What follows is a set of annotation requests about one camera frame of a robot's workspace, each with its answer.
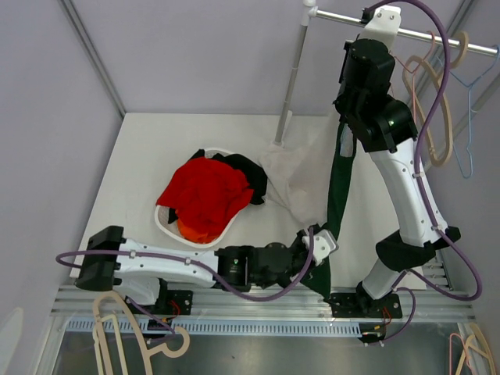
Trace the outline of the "dark green t shirt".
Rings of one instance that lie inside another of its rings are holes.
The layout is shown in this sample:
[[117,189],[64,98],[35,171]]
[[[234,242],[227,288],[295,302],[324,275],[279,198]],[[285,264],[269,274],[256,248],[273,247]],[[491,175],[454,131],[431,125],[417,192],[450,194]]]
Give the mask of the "dark green t shirt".
[[[336,239],[338,239],[341,231],[341,223],[348,201],[352,168],[356,155],[354,140],[348,126],[340,123],[337,129],[334,159],[330,170],[327,196],[327,221],[322,226],[323,229],[329,230]],[[316,292],[322,298],[328,299],[331,289],[329,257],[326,257],[318,267],[304,276],[302,284]]]

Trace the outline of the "white t shirt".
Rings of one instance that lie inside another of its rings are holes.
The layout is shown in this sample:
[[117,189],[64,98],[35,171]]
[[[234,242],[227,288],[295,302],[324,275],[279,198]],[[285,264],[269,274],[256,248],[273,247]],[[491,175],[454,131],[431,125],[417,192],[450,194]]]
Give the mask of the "white t shirt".
[[268,177],[266,197],[301,224],[327,221],[330,171],[337,141],[338,114],[290,116],[281,142],[259,156]]

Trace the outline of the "black t shirt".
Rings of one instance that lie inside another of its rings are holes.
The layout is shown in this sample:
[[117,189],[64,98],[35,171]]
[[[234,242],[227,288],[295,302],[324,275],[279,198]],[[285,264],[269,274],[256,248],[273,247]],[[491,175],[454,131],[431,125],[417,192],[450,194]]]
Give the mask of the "black t shirt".
[[261,205],[267,189],[263,168],[240,154],[208,157],[199,149],[173,174],[156,204],[197,230],[222,230],[247,205]]

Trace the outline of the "pink wire hanger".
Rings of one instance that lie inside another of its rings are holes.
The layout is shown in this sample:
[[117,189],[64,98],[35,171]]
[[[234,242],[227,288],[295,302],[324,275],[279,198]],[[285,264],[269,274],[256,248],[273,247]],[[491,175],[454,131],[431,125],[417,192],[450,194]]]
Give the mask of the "pink wire hanger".
[[406,62],[403,62],[399,57],[395,56],[396,61],[402,67],[402,82],[409,94],[411,105],[410,109],[412,110],[414,120],[420,119],[421,121],[423,121],[423,110],[416,93],[416,75],[418,74],[419,70],[422,70],[424,73],[426,73],[430,80],[437,86],[437,88],[440,87],[441,83],[438,74],[427,61],[427,58],[433,52],[435,46],[435,34],[433,32],[430,32],[430,35],[431,45],[426,55],[411,55],[410,57],[408,57]]

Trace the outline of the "orange t shirt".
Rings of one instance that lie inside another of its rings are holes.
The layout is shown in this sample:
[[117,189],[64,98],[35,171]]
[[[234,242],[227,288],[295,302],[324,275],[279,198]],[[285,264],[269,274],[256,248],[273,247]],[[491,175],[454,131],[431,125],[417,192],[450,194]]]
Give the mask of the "orange t shirt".
[[216,234],[202,232],[187,226],[181,219],[177,220],[177,228],[184,239],[196,244],[208,244],[218,238]]

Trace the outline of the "light blue wire hanger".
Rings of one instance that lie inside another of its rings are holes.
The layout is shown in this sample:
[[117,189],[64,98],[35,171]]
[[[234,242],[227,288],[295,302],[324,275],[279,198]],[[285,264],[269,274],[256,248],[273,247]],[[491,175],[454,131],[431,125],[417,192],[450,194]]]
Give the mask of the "light blue wire hanger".
[[474,116],[480,111],[479,109],[474,109],[472,104],[472,92],[475,85],[491,70],[495,67],[496,63],[499,60],[499,45],[494,47],[494,62],[479,76],[477,76],[472,82],[469,84],[463,81],[460,77],[458,77],[455,73],[452,72],[453,68],[450,67],[450,75],[453,76],[466,90],[467,90],[467,112],[466,115],[461,119],[461,123],[465,123],[465,127],[468,131],[468,142],[466,144],[466,154],[468,155],[469,161],[469,172],[463,169],[462,162],[459,157],[459,153],[455,150],[454,140],[455,137],[459,135],[458,128],[463,127],[458,124],[456,127],[452,126],[452,141],[451,146],[449,147],[453,154],[455,155],[456,162],[459,165],[460,173],[464,179],[470,179],[473,176],[473,153],[470,149],[473,141],[473,128],[472,128],[472,120]]

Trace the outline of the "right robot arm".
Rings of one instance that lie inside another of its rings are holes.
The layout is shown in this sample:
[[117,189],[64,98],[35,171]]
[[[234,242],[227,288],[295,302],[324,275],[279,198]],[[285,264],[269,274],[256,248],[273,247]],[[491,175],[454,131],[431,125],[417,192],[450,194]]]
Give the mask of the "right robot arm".
[[399,229],[376,245],[377,261],[356,287],[355,306],[364,316],[382,310],[395,282],[406,270],[431,260],[446,242],[460,238],[439,214],[432,197],[423,199],[414,159],[417,129],[409,107],[388,90],[395,59],[388,47],[373,39],[345,45],[340,89],[334,102],[340,124],[377,166],[398,218]]

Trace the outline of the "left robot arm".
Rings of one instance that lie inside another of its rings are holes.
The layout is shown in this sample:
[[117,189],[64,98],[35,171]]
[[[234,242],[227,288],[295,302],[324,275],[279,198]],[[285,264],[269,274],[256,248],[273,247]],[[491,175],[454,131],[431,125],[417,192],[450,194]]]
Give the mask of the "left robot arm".
[[253,287],[281,287],[267,302],[286,294],[316,264],[316,235],[300,231],[291,245],[279,242],[264,247],[237,245],[206,252],[158,248],[123,235],[108,226],[91,236],[83,252],[76,286],[85,291],[117,291],[143,305],[150,313],[162,312],[168,294],[161,283],[192,284],[228,291],[256,301]]

